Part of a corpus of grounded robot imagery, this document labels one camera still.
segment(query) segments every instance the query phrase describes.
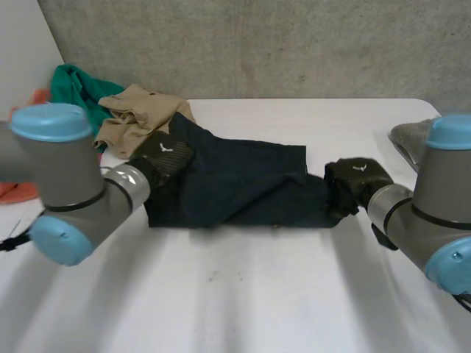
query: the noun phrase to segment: black pants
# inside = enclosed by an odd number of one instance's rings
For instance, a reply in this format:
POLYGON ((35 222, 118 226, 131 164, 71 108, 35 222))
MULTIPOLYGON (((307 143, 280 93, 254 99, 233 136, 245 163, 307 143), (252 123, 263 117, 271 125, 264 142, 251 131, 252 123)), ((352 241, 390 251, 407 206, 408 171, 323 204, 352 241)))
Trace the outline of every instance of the black pants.
POLYGON ((325 182, 306 173, 305 146, 225 140, 176 113, 171 135, 194 151, 145 203, 151 227, 334 227, 325 182))

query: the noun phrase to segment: teal towel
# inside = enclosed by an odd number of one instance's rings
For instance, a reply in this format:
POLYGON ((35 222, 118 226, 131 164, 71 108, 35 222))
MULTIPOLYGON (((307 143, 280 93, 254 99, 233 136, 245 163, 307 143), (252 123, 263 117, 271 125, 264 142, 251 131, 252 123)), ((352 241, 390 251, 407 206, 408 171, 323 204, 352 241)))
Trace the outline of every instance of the teal towel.
POLYGON ((98 105, 102 97, 121 93, 123 87, 112 82, 89 76, 78 67, 65 64, 56 67, 51 82, 51 101, 70 103, 85 109, 93 129, 98 134, 103 120, 110 118, 110 111, 98 105))

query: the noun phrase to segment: khaki cloth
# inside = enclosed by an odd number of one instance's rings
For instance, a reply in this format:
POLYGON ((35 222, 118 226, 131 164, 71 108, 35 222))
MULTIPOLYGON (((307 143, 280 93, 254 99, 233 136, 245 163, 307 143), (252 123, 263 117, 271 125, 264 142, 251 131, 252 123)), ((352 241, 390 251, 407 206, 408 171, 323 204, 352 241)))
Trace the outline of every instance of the khaki cloth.
POLYGON ((110 110, 95 138, 96 148, 106 144, 113 155, 127 159, 155 130, 169 132, 172 116, 179 112, 194 122, 190 104, 183 98, 150 92, 136 84, 99 105, 110 110))

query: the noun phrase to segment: white table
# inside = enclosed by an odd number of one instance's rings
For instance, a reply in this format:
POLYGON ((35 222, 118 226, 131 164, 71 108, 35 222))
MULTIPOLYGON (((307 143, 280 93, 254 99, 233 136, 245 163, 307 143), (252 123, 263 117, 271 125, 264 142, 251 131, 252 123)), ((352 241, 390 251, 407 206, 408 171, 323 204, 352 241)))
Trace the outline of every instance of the white table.
MULTIPOLYGON (((438 112, 414 99, 197 100, 223 138, 308 146, 323 175, 374 157, 398 183, 415 173, 388 141, 438 112)), ((105 156, 104 164, 118 161, 105 156)), ((3 238, 38 202, 1 207, 3 238)), ((0 254, 0 352, 225 353, 471 351, 471 315, 362 211, 333 229, 147 229, 141 208, 84 263, 59 267, 31 245, 0 254)))

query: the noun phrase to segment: light blue joint cap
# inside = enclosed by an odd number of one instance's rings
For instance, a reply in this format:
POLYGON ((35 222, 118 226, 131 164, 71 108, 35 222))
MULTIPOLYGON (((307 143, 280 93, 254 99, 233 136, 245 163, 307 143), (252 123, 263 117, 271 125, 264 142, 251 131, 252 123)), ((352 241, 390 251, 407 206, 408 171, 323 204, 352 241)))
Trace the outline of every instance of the light blue joint cap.
POLYGON ((29 237, 49 259, 61 265, 78 265, 95 246, 76 227, 49 215, 42 215, 29 229, 29 237))
POLYGON ((44 142, 70 142, 92 134, 87 113, 76 105, 48 103, 16 110, 12 131, 23 138, 44 142))
POLYGON ((463 151, 471 149, 471 115, 451 115, 432 123, 427 146, 463 151))
POLYGON ((448 293, 471 293, 471 237, 437 250, 425 265, 425 275, 448 293))

